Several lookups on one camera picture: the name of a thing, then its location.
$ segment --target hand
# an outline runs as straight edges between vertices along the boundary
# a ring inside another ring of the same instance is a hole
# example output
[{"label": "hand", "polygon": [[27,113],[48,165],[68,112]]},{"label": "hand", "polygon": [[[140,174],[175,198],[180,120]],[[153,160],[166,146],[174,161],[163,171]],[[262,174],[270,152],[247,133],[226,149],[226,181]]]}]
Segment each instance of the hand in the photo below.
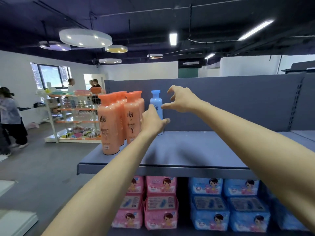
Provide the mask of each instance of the hand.
[{"label": "hand", "polygon": [[164,103],[162,109],[173,109],[180,113],[192,111],[200,99],[189,89],[181,86],[172,85],[167,93],[174,92],[171,103]]},{"label": "hand", "polygon": [[169,118],[161,120],[153,104],[150,104],[149,109],[142,114],[141,131],[158,134],[170,121]]}]

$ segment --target forearm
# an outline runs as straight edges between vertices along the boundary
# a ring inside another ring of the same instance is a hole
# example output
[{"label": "forearm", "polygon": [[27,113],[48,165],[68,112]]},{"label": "forearm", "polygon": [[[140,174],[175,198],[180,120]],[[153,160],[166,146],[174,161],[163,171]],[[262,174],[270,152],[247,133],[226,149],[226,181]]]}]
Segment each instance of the forearm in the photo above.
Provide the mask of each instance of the forearm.
[{"label": "forearm", "polygon": [[106,235],[155,137],[154,133],[141,132],[67,203],[43,235]]},{"label": "forearm", "polygon": [[310,228],[315,219],[315,153],[299,143],[255,123],[199,101],[192,110]]}]

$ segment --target sneaker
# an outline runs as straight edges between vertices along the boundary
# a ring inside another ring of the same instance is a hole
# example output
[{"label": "sneaker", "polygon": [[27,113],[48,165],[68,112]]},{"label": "sneaker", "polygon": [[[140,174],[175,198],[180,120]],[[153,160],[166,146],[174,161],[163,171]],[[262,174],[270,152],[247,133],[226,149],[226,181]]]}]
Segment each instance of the sneaker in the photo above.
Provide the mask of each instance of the sneaker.
[{"label": "sneaker", "polygon": [[13,144],[11,144],[11,146],[10,146],[10,147],[14,148],[14,147],[18,147],[18,146],[20,146],[20,144],[13,143]]},{"label": "sneaker", "polygon": [[6,154],[0,154],[0,156],[6,156],[6,157],[9,157],[11,155],[11,152],[10,153],[6,153]]},{"label": "sneaker", "polygon": [[24,145],[20,145],[20,146],[19,146],[19,149],[22,149],[22,148],[24,148],[24,147],[26,147],[26,146],[28,146],[28,143],[26,143],[26,144],[24,144]]}]

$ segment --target person's left hand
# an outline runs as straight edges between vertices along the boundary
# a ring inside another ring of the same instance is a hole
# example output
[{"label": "person's left hand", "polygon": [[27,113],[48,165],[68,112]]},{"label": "person's left hand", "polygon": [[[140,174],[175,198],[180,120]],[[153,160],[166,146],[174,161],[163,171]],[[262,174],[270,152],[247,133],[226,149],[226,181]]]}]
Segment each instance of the person's left hand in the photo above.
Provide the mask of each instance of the person's left hand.
[{"label": "person's left hand", "polygon": [[170,121],[169,118],[161,120],[153,104],[150,104],[149,109],[142,114],[141,131],[159,134]]}]

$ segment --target rectangular ceiling light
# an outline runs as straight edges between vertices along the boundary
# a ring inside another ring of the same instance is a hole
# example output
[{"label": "rectangular ceiling light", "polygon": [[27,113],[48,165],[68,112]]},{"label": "rectangular ceiling light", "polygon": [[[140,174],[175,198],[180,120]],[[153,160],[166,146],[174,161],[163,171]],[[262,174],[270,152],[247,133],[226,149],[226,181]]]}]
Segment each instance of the rectangular ceiling light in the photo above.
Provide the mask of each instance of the rectangular ceiling light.
[{"label": "rectangular ceiling light", "polygon": [[265,21],[264,23],[261,23],[260,25],[258,25],[257,27],[255,27],[254,29],[250,30],[249,32],[247,32],[245,35],[242,35],[241,38],[239,38],[238,40],[244,40],[248,37],[250,37],[251,35],[255,34],[256,32],[260,31],[261,29],[265,28],[266,26],[270,25],[271,23],[273,23],[273,20],[271,21]]},{"label": "rectangular ceiling light", "polygon": [[206,58],[204,58],[204,59],[209,59],[209,58],[211,58],[211,57],[213,57],[213,56],[215,56],[215,53],[212,53],[212,54],[210,54],[210,55],[208,55]]},{"label": "rectangular ceiling light", "polygon": [[172,33],[169,35],[169,43],[171,44],[171,46],[177,45],[177,34],[176,33]]}]

